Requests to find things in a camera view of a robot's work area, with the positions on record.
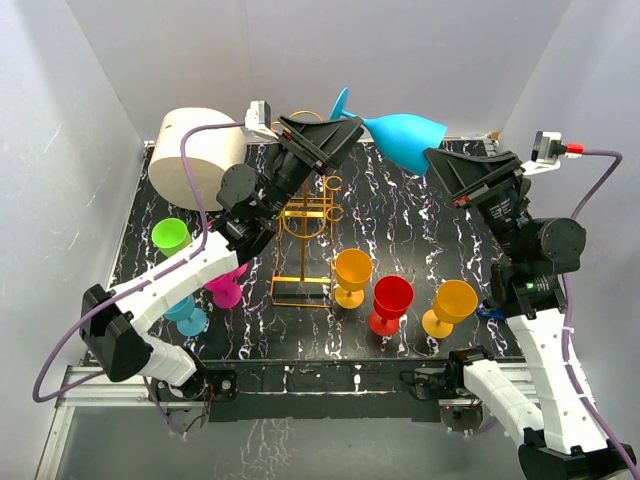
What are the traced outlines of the orange wine glass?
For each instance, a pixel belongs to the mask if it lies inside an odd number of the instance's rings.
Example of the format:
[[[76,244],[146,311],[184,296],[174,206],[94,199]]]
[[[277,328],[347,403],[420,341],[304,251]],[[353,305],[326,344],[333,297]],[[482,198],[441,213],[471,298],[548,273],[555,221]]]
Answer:
[[[370,256],[355,248],[344,250],[336,258],[335,273],[338,283],[335,302],[343,309],[358,308],[364,301],[364,289],[373,273]]]
[[[474,288],[462,280],[447,280],[437,290],[432,308],[424,313],[422,327],[431,337],[448,337],[454,326],[476,311],[479,300]]]

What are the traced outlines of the red wine glass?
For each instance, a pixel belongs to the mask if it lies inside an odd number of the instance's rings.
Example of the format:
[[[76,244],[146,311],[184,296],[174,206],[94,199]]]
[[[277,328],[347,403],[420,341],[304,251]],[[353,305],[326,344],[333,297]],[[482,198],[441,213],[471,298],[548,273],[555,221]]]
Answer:
[[[404,278],[389,275],[374,286],[373,312],[369,327],[378,336],[392,336],[399,329],[400,318],[414,300],[414,290]]]

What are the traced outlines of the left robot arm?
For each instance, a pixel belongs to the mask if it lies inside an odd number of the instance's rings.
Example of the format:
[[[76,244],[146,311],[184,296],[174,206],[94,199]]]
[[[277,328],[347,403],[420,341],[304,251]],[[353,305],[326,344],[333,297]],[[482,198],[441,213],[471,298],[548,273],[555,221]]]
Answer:
[[[312,173],[339,168],[363,132],[359,117],[302,122],[281,117],[276,151],[263,171],[246,164],[222,176],[221,214],[204,223],[187,248],[111,289],[96,284],[82,300],[79,334],[107,377],[121,382],[143,375],[194,399],[205,390],[207,369],[188,349],[148,335],[181,300],[207,282],[258,256],[273,238],[271,223]]]

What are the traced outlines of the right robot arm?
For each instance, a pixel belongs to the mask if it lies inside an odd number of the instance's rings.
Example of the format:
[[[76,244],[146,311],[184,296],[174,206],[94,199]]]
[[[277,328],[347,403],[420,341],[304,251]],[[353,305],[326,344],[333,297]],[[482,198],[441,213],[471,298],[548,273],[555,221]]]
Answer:
[[[528,479],[639,476],[633,448],[617,439],[595,408],[571,344],[572,310],[562,280],[580,267],[586,231],[573,218],[534,218],[531,180],[516,154],[473,157],[423,153],[454,205],[474,208],[506,258],[491,267],[487,304],[516,337],[533,381],[530,401],[483,347],[450,354],[444,383],[478,397],[518,449]]]

